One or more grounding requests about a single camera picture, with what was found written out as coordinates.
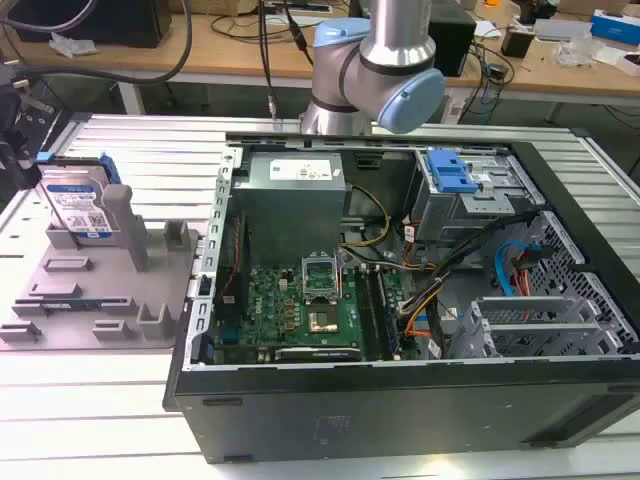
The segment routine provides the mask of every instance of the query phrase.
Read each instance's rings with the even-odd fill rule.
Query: white box
[[[633,63],[630,60],[627,60],[625,57],[629,55],[634,55],[636,58],[640,58],[640,53],[630,53],[625,55],[624,57],[618,60],[616,64],[616,68],[622,70],[624,73],[628,75],[633,75],[634,77],[640,77],[640,65],[637,63]]]

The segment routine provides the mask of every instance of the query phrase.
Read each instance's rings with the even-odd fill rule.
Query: desk
[[[294,121],[281,127],[297,130]],[[469,138],[479,130],[497,142],[533,142],[603,234],[615,236],[617,248],[625,249],[620,255],[637,255],[637,228],[627,243],[614,222],[637,224],[638,192],[592,140],[568,129],[472,125],[429,125],[415,135]],[[203,234],[229,131],[268,132],[273,125],[266,119],[95,115],[86,125],[70,125],[53,151],[72,157],[106,152],[131,185],[133,211],[147,227],[182,218]],[[33,191],[18,193],[0,215],[0,321],[44,251],[48,216]],[[640,264],[635,268],[640,276]],[[195,292],[192,282],[189,296]],[[568,450],[210,466],[182,415],[162,409],[170,359],[166,350],[0,355],[0,478],[637,478],[640,413]]]
[[[508,1],[500,7],[488,8],[481,2],[476,16],[491,20],[498,26],[508,25],[518,7]],[[573,15],[557,18],[576,19]],[[241,43],[211,32],[211,18],[195,15],[194,42],[189,61],[175,82],[208,84],[265,85],[260,53],[257,45]],[[313,28],[305,29],[311,43]],[[30,63],[42,65],[76,65],[97,67],[132,76],[149,76],[169,70],[175,65],[184,46],[185,25],[180,15],[174,21],[167,37],[156,49],[132,49],[121,46],[99,45],[97,55],[69,60],[57,55],[46,44],[22,43],[16,45]],[[489,48],[498,50],[502,40],[487,39]],[[273,83],[281,87],[310,88],[311,68],[294,44],[275,44],[271,48]],[[562,103],[590,103],[619,106],[640,106],[640,81],[605,64],[590,67],[563,67],[553,63],[553,44],[534,40],[527,57],[513,59],[516,75],[502,93],[502,98]],[[459,78],[449,78],[448,102],[443,120],[457,123],[464,103],[477,86],[480,67],[469,58]],[[127,113],[144,113],[138,90],[129,84],[120,84]]]

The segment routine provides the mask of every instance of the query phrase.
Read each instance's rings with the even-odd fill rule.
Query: aluminum extrusion table
[[[68,156],[108,153],[123,182],[134,190],[134,212],[143,215],[148,226],[184,218],[202,235],[225,132],[274,129],[295,132],[297,124],[93,116],[70,124],[55,150]],[[640,277],[640,192],[591,139],[577,138],[566,129],[444,125],[426,126],[415,134],[533,142]],[[0,215],[0,321],[11,315],[15,294],[46,248],[47,220],[48,209],[35,191],[19,192]],[[174,480],[185,474],[242,479],[640,476],[640,413],[571,450],[214,467],[201,456],[181,414],[162,409],[170,360],[170,351],[0,355],[0,476],[67,480],[137,475]]]

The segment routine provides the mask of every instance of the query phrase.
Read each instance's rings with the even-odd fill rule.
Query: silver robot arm
[[[445,89],[442,73],[433,68],[430,14],[431,0],[373,0],[371,21],[320,24],[302,131],[364,135],[376,120],[391,132],[408,133],[428,120]]]

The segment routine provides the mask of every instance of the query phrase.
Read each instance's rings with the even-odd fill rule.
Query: ram slot
[[[358,315],[362,327],[362,338],[367,360],[380,360],[382,352],[378,339],[378,328],[374,318],[374,306],[369,288],[369,276],[364,270],[356,268],[356,300]]]
[[[393,359],[393,348],[389,332],[389,308],[387,305],[387,293],[384,288],[382,271],[377,269],[369,273],[369,289],[371,291],[371,303],[373,304],[373,316],[376,323],[378,344],[382,352],[383,360]]]

